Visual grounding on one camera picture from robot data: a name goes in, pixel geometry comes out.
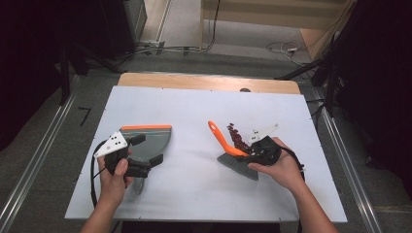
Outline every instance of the orange tool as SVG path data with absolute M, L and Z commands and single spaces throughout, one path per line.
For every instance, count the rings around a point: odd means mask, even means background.
M 227 143 L 227 141 L 224 139 L 224 136 L 223 136 L 221 130 L 219 130 L 219 128 L 215 124 L 215 122 L 213 122 L 212 120 L 209 120 L 207 123 L 209 124 L 210 130 L 215 135 L 215 137 L 219 141 L 219 143 L 222 145 L 222 147 L 223 147 L 223 149 L 226 153 L 228 153 L 230 155 L 233 155 L 233 156 L 249 156 L 247 153 L 230 146 Z

